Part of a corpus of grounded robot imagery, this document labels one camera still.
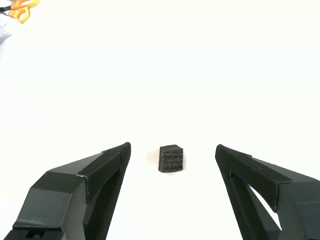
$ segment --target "white surface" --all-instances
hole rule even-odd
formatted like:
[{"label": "white surface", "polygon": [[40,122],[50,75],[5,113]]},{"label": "white surface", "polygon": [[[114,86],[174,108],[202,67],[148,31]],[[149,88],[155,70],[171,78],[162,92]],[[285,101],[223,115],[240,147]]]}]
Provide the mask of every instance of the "white surface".
[{"label": "white surface", "polygon": [[109,240],[241,239],[217,144],[320,179],[319,7],[42,0],[0,47],[0,239],[45,171],[126,141]]}]

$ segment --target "orange handle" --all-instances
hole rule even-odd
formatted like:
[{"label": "orange handle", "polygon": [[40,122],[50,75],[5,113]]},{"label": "orange handle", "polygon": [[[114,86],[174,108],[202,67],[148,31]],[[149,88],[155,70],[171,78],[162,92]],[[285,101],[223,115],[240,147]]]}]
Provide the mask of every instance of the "orange handle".
[{"label": "orange handle", "polygon": [[8,16],[17,19],[20,23],[23,24],[30,17],[29,8],[25,6],[24,8],[20,8],[19,10],[10,10]]},{"label": "orange handle", "polygon": [[28,7],[29,9],[30,8],[34,8],[35,6],[38,5],[40,0],[31,0],[28,3],[23,4],[24,2],[27,2],[27,1],[28,0],[17,0],[14,3],[12,3],[11,9],[12,10],[19,10],[19,9],[22,9],[22,8],[25,8],[25,7]]}]

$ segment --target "foam block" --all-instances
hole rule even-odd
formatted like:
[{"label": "foam block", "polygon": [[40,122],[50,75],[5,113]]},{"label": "foam block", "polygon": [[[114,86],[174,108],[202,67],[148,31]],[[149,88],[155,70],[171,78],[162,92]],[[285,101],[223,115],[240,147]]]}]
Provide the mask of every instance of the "foam block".
[{"label": "foam block", "polygon": [[175,173],[184,169],[184,149],[178,145],[160,147],[159,168],[162,173]]}]

